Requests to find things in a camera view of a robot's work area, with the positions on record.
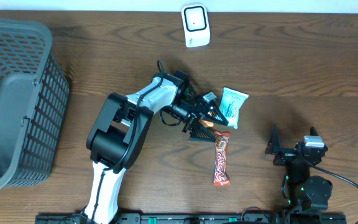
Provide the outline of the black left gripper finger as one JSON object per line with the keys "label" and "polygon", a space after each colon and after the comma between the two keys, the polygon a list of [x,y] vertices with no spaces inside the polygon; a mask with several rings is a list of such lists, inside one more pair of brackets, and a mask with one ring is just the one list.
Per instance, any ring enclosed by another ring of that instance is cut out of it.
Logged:
{"label": "black left gripper finger", "polygon": [[227,126],[229,123],[216,104],[210,104],[204,107],[203,119],[223,126]]}
{"label": "black left gripper finger", "polygon": [[199,121],[191,125],[189,140],[215,142],[215,139],[214,134]]}

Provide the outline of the orange tissue pack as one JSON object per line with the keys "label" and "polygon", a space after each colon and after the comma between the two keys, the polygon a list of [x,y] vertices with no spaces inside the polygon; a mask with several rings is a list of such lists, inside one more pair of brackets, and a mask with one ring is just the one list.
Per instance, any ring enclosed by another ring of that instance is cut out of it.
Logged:
{"label": "orange tissue pack", "polygon": [[200,119],[199,122],[206,128],[212,128],[214,126],[214,123],[211,121]]}

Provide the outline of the teal wet wipes pack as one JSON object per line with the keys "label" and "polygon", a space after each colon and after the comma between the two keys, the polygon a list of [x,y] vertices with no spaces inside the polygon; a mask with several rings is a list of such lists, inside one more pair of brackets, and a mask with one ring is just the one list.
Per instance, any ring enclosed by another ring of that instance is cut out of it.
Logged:
{"label": "teal wet wipes pack", "polygon": [[238,128],[239,111],[249,95],[228,87],[223,88],[219,110],[228,120],[228,126]]}

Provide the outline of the orange candy bar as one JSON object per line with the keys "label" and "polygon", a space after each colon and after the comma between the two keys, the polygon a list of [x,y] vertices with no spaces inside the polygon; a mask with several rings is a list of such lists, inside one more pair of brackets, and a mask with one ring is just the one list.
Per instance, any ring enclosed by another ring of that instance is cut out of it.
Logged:
{"label": "orange candy bar", "polygon": [[230,137],[230,132],[220,132],[214,130],[213,132],[215,137],[215,168],[213,175],[213,185],[214,186],[227,186],[230,185],[230,180],[226,174],[227,166],[227,146],[228,140]]}

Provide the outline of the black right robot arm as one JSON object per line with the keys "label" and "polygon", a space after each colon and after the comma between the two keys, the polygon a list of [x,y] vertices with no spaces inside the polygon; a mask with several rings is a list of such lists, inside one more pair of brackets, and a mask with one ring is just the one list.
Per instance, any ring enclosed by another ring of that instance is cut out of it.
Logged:
{"label": "black right robot arm", "polygon": [[273,126],[265,153],[274,156],[273,165],[284,166],[282,195],[289,207],[272,214],[271,223],[321,223],[321,214],[328,209],[332,182],[310,174],[310,167],[319,164],[328,147],[314,127],[309,135],[293,148],[282,147],[276,126]]}

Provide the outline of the white barcode scanner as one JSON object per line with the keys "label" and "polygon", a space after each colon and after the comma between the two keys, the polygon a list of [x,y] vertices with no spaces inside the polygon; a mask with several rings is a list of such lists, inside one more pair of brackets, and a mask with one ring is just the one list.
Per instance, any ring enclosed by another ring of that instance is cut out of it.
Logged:
{"label": "white barcode scanner", "polygon": [[185,45],[188,48],[208,45],[211,40],[208,13],[202,4],[184,6],[181,10]]}

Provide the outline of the dark grey plastic basket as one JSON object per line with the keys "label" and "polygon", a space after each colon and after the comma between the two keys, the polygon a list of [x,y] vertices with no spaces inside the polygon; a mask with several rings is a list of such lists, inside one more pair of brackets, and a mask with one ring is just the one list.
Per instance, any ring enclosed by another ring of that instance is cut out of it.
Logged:
{"label": "dark grey plastic basket", "polygon": [[70,98],[39,22],[0,18],[0,189],[50,176]]}

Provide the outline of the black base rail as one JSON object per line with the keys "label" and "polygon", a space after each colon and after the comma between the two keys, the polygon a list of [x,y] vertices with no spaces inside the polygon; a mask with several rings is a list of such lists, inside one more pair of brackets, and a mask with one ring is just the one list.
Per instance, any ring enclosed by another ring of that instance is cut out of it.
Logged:
{"label": "black base rail", "polygon": [[[81,224],[91,220],[79,213],[72,215],[37,215],[35,224]],[[141,215],[138,213],[121,213],[113,218],[115,224],[218,224],[218,223],[285,223],[278,217],[268,217],[261,213],[246,213],[245,215]],[[293,214],[288,223],[320,223],[346,224],[344,215],[300,215]]]}

